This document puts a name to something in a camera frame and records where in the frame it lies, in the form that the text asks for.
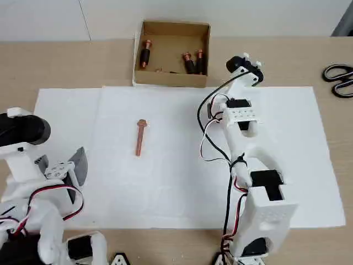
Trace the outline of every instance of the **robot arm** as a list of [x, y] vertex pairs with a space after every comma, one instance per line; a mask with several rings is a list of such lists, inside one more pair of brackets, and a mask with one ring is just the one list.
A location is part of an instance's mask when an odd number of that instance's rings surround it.
[[33, 150], [49, 136], [47, 121], [26, 110], [0, 114], [0, 159], [11, 171], [0, 204], [0, 264], [106, 265], [101, 233], [62, 243], [64, 221], [83, 209], [87, 159], [81, 147], [48, 168], [46, 156], [35, 159]]
[[[248, 55], [230, 59], [227, 68], [232, 78], [238, 78], [224, 97], [217, 100], [215, 96], [211, 104], [222, 113], [220, 123], [231, 153], [232, 181], [245, 193], [242, 197], [247, 198], [241, 215], [239, 200], [236, 227], [223, 239], [234, 264], [241, 261], [246, 265], [259, 264], [261, 257], [280, 247], [297, 208], [280, 149], [271, 140], [251, 98], [243, 94], [263, 80], [260, 63], [256, 64], [248, 61]], [[250, 158], [260, 162], [263, 170], [253, 169], [248, 163]]]

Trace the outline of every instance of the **cardboard box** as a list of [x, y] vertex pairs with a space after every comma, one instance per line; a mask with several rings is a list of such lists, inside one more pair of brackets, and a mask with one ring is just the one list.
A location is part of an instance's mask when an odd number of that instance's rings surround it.
[[[173, 87], [205, 87], [209, 38], [210, 26], [208, 24], [144, 21], [135, 59], [134, 82]], [[143, 69], [140, 66], [140, 54], [146, 40], [152, 41], [152, 47], [149, 63]], [[204, 75], [189, 75], [186, 73], [182, 54], [189, 52], [192, 60], [196, 61], [198, 49], [204, 51], [205, 73]]]

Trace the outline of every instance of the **black scissors handle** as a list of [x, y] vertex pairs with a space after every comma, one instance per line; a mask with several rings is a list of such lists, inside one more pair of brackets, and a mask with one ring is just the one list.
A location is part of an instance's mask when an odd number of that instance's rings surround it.
[[[333, 69], [345, 70], [345, 73], [341, 73], [335, 76], [329, 75], [329, 72]], [[341, 93], [339, 90], [341, 88], [353, 85], [353, 79], [349, 79], [349, 77], [353, 76], [353, 67], [344, 64], [334, 64], [328, 66], [322, 73], [322, 79], [326, 82], [334, 82], [341, 81], [341, 83], [335, 85], [332, 88], [332, 93], [339, 98], [352, 98], [352, 93]]]

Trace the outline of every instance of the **white paper sheet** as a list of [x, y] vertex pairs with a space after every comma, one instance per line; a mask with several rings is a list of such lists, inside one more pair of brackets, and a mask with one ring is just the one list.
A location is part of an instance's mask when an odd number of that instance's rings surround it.
[[[65, 154], [61, 159], [66, 159], [66, 153], [80, 145], [89, 150], [85, 208], [69, 221], [69, 227], [220, 228], [228, 167], [223, 162], [204, 162], [198, 154], [202, 135], [196, 110], [210, 91], [151, 87], [41, 90], [35, 114], [45, 118], [53, 131], [42, 151], [47, 149], [52, 157], [58, 157], [54, 152]], [[312, 88], [253, 88], [249, 93], [281, 147], [298, 190], [300, 206], [291, 227], [344, 225]], [[139, 119], [146, 119], [148, 127], [142, 155], [136, 157]], [[74, 129], [68, 135], [63, 128]], [[226, 148], [218, 125], [210, 127], [209, 133]], [[219, 156], [208, 144], [204, 153]], [[234, 216], [238, 197], [232, 193], [230, 216]], [[233, 224], [230, 218], [229, 227]]]

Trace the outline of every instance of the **copper screw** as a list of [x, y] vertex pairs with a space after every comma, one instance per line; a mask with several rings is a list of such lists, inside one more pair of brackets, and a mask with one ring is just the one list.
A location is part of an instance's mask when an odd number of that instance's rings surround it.
[[146, 49], [149, 49], [152, 46], [152, 41], [151, 40], [146, 40], [145, 41], [145, 47]]
[[136, 145], [136, 156], [140, 156], [141, 154], [141, 146], [142, 146], [142, 139], [143, 139], [143, 131], [147, 126], [146, 120], [139, 120], [137, 122], [138, 126], [138, 135], [137, 135], [137, 145]]
[[191, 60], [191, 54], [189, 54], [188, 52], [183, 54], [183, 58], [185, 61], [190, 61]]
[[[149, 50], [149, 48], [151, 48], [152, 46], [152, 41], [151, 40], [146, 40], [145, 41], [145, 49]], [[142, 62], [142, 68], [146, 68], [147, 66], [147, 62]]]
[[203, 51], [200, 49], [200, 50], [197, 50], [196, 51], [196, 54], [197, 54], [197, 58], [201, 59], [203, 57]]

